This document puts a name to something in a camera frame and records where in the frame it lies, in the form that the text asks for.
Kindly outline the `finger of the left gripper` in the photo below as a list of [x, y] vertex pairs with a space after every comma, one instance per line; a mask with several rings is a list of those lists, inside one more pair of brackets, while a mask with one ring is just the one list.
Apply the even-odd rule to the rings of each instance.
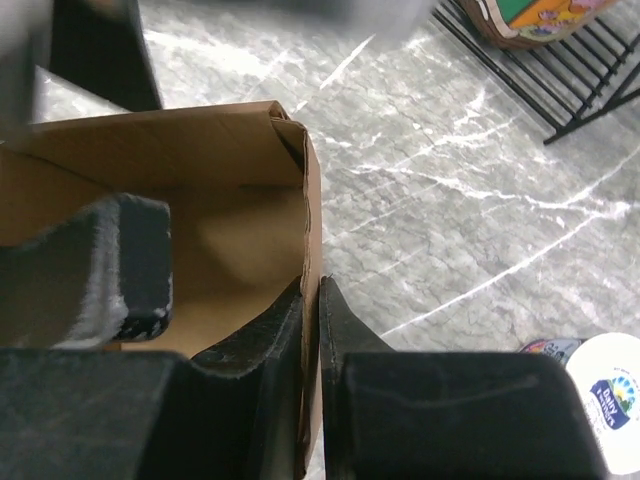
[[1, 344], [91, 349], [144, 342], [171, 321], [167, 203], [118, 193], [1, 250]]
[[139, 4], [55, 1], [49, 71], [125, 110], [160, 110]]

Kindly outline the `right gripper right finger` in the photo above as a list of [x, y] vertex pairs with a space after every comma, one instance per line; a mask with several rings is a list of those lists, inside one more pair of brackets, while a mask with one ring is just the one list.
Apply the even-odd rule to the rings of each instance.
[[392, 349], [319, 290], [330, 479], [604, 479], [573, 382], [551, 358]]

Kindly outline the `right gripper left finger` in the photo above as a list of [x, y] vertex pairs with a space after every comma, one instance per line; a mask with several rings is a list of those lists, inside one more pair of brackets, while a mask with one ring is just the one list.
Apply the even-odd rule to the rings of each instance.
[[5, 349], [5, 479], [292, 479], [303, 297], [192, 358]]

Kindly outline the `brown cardboard box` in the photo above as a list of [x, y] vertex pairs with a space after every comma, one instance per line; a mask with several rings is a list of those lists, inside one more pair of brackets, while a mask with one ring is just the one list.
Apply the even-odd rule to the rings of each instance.
[[45, 123], [1, 146], [1, 250], [126, 193], [168, 204], [173, 308], [144, 342], [91, 349], [192, 358], [269, 308], [303, 297], [296, 475], [318, 429], [319, 165], [306, 128], [275, 101]]

